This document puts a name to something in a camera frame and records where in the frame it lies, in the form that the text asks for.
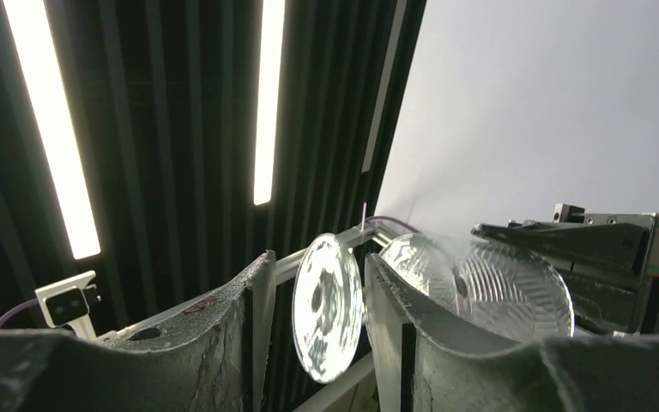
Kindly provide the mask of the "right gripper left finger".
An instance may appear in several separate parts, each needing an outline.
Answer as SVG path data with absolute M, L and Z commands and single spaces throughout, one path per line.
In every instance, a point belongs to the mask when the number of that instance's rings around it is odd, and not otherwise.
M 0 411 L 258 411 L 275 303 L 266 251 L 132 332 L 0 331 Z

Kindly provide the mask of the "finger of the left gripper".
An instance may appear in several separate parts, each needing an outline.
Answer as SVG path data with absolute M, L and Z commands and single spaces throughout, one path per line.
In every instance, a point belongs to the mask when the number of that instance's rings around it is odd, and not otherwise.
M 622 221 L 512 227 L 481 223 L 471 233 L 544 257 L 563 276 L 584 328 L 650 334 L 656 332 L 656 267 L 649 265 L 654 227 Z

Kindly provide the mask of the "clear short wine glass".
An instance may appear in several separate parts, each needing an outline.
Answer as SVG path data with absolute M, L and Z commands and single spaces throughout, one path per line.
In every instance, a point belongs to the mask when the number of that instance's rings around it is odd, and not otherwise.
M 572 336 L 561 274 L 544 258 L 499 242 L 405 233 L 379 256 L 411 287 L 459 318 L 514 342 Z M 293 339 L 304 370 L 330 383 L 349 367 L 366 320 L 360 269 L 348 244 L 324 233 L 299 264 Z

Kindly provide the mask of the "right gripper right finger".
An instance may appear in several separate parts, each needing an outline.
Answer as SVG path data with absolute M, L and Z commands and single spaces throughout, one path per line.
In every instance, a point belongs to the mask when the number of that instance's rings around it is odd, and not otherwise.
M 659 411 L 659 335 L 516 343 L 365 260 L 383 411 Z

